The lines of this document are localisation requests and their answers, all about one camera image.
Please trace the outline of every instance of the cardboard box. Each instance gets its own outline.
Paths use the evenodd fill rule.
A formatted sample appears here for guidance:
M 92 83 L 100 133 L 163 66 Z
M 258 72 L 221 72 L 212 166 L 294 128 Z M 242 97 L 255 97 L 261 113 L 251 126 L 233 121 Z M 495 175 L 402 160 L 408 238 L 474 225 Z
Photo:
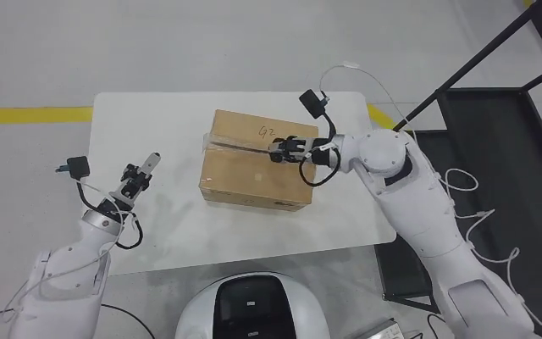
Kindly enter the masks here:
M 298 164 L 273 163 L 268 154 L 254 153 L 221 143 L 267 151 L 274 138 L 318 136 L 318 127 L 217 110 L 205 151 L 200 190 L 205 200 L 219 203 L 297 211 L 312 201 L 312 187 L 299 176 Z M 303 166 L 313 181 L 316 168 Z

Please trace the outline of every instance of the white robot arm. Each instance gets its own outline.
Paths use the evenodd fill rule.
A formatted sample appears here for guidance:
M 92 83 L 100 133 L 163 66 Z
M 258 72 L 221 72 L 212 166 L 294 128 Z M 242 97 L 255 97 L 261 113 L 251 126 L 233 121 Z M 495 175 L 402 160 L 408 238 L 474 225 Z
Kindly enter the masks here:
M 111 200 L 104 199 L 97 207 L 87 205 L 91 209 L 79 221 L 81 240 L 38 255 L 23 295 L 15 300 L 16 315 L 10 337 L 91 339 L 94 336 L 111 261 L 108 249 L 119 239 L 124 227 L 122 221 L 126 219 L 120 218 L 119 212 L 123 215 L 131 212 L 138 195 L 148 188 L 151 172 L 159 160 L 160 155 L 153 153 L 142 166 L 129 164 L 119 189 L 109 194 Z M 85 167 L 77 161 L 74 164 Z M 74 176 L 72 169 L 70 174 L 76 180 L 85 176 L 82 173 Z
M 435 302 L 456 336 L 538 337 L 519 296 L 463 240 L 439 174 L 407 133 L 376 130 L 359 137 L 334 135 L 331 142 L 291 137 L 276 141 L 269 151 L 273 161 L 301 163 L 304 181 L 305 161 L 345 173 L 355 170 L 391 226 L 421 259 Z M 384 180 L 390 178 L 394 183 L 387 186 Z

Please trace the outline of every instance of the gray floor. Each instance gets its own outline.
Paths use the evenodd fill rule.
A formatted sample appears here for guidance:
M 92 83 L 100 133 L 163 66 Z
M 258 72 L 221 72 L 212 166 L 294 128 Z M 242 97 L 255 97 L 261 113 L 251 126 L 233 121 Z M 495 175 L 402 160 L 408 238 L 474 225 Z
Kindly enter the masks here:
M 322 71 L 349 60 L 376 75 L 408 113 L 523 10 L 519 0 L 0 0 L 0 107 L 85 106 L 99 92 L 302 91 Z M 532 26 L 518 32 L 460 86 L 520 86 L 542 69 Z M 330 90 L 360 91 L 399 115 L 366 77 L 337 71 Z M 542 103 L 542 86 L 532 92 Z M 413 122 L 444 127 L 436 105 Z M 2 231 L 0 300 L 8 300 L 38 252 L 63 245 L 47 225 L 73 234 L 80 202 L 73 183 L 53 174 L 86 153 L 90 124 L 0 125 Z M 35 236 L 18 238 L 20 228 Z M 245 263 L 113 276 L 104 302 L 141 316 L 171 338 L 186 302 L 225 275 L 275 270 L 307 283 L 333 338 L 395 317 L 424 331 L 424 312 L 381 300 L 374 252 L 359 247 Z M 450 332 L 437 324 L 441 338 Z M 0 326 L 5 337 L 6 326 Z M 146 338 L 123 314 L 104 309 L 96 338 Z

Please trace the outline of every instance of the black cable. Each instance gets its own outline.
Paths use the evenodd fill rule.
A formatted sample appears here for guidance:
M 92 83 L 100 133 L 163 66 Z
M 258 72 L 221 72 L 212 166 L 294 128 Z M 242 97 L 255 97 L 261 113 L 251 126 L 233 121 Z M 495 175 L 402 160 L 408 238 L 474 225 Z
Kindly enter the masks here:
M 152 334 L 151 329 L 149 329 L 149 328 L 147 327 L 147 325 L 145 325 L 145 323 L 143 323 L 143 321 L 141 321 L 139 318 L 137 318 L 137 317 L 136 317 L 135 315 L 133 315 L 132 313 L 128 312 L 128 311 L 125 310 L 125 309 L 116 307 L 116 306 L 107 305 L 106 303 L 103 303 L 102 306 L 103 306 L 104 308 L 112 308 L 112 309 L 116 309 L 117 311 L 124 312 L 124 313 L 128 314 L 130 317 L 132 317 L 132 318 L 134 318 L 135 320 L 137 320 L 137 322 L 140 323 L 143 327 L 145 327 L 145 330 L 147 330 L 147 332 L 149 333 L 149 335 L 151 336 L 152 339 L 156 339 L 156 337 Z
M 88 208 L 90 208 L 91 210 L 95 212 L 98 212 L 99 214 L 102 213 L 98 210 L 98 208 L 96 208 L 95 206 L 92 206 L 91 203 L 89 203 L 88 200 L 86 200 L 85 193 L 83 192 L 83 186 L 79 182 L 77 183 L 77 191 L 79 192 L 79 197 L 81 198 L 81 201 L 85 204 L 85 206 L 87 206 Z
M 310 187 L 318 187 L 318 186 L 321 186 L 321 185 L 325 184 L 326 182 L 328 182 L 331 178 L 333 178 L 333 176 L 335 174 L 337 174 L 337 172 L 339 171 L 339 167 L 340 167 L 340 152 L 339 152 L 339 150 L 337 148 L 332 148 L 332 149 L 334 150 L 335 154 L 337 154 L 337 165 L 335 166 L 333 171 L 325 179 L 323 179 L 322 181 L 317 182 L 317 183 L 313 183 L 313 182 L 308 181 L 307 178 L 305 177 L 305 174 L 303 174 L 303 164 L 307 161 L 307 157 L 303 157 L 303 159 L 299 163 L 299 176 L 303 179 L 303 182 L 305 182 Z
M 444 319 L 440 318 L 437 314 L 428 314 L 427 316 L 427 323 L 429 325 L 429 328 L 433 332 L 435 339 L 439 339 L 439 336 L 437 336 L 437 332 L 434 330 L 433 325 L 431 324 L 431 317 L 435 317 L 436 319 L 442 321 L 443 323 L 446 323 L 446 322 L 444 321 Z
M 98 212 L 99 214 L 103 214 L 102 211 L 98 210 L 98 208 L 96 208 L 95 206 L 92 206 L 92 204 L 89 203 L 88 200 L 86 200 L 85 193 L 83 192 L 83 186 L 79 182 L 77 183 L 77 191 L 79 192 L 79 197 L 81 198 L 81 201 L 85 204 L 85 206 L 87 206 L 88 208 L 90 208 L 91 210 L 93 210 L 95 212 Z M 116 242 L 115 245 L 117 245 L 118 247 L 120 247 L 122 249 L 136 248 L 139 245 L 141 245 L 141 242 L 143 242 L 143 229 L 141 228 L 141 224 L 139 223 L 139 220 L 137 219 L 137 215 L 135 213 L 133 213 L 133 212 L 131 212 L 131 214 L 132 214 L 132 218 L 135 218 L 135 226 L 137 226 L 137 232 L 139 233 L 139 239 L 137 239 L 137 242 L 135 242 L 135 244 L 133 244 L 131 246 L 125 246 L 125 245 L 121 244 L 120 242 Z
M 329 124 L 328 139 L 329 139 L 329 142 L 331 142 L 331 139 L 333 139 L 335 134 L 337 134 L 337 129 L 335 128 L 335 124 L 333 123 L 333 121 L 331 121 L 331 118 L 329 117 L 327 113 L 322 114 L 322 116 L 326 119 L 326 121 L 328 121 L 328 124 Z
M 137 219 L 137 215 L 134 212 L 131 212 L 131 214 L 132 214 L 132 218 L 134 218 L 135 226 L 137 226 L 137 231 L 139 233 L 139 239 L 137 239 L 137 242 L 135 242 L 135 244 L 133 244 L 131 246 L 125 246 L 125 245 L 121 244 L 120 242 L 116 242 L 115 245 L 117 245 L 118 247 L 120 247 L 122 249 L 136 248 L 139 245 L 141 245 L 141 242 L 143 241 L 143 229 L 141 228 L 139 220 Z

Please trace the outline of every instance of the white table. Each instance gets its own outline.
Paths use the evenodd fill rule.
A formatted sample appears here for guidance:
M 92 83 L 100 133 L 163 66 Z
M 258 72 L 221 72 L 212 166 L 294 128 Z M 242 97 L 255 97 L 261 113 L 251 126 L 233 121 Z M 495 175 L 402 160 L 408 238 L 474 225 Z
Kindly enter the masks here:
M 358 92 L 328 93 L 329 116 L 340 133 L 371 130 L 365 98 Z M 162 161 L 151 187 L 136 201 L 143 243 L 115 248 L 110 274 L 308 253 L 392 242 L 395 231 L 355 173 L 339 173 L 314 189 L 312 204 L 298 212 L 208 203 L 198 188 L 202 139 L 215 109 L 317 125 L 298 92 L 103 93 L 94 102 L 88 182 L 116 189 L 123 168 L 150 152 Z M 319 169 L 323 178 L 329 169 Z M 86 191 L 92 203 L 101 197 Z M 122 243 L 136 240 L 127 227 Z

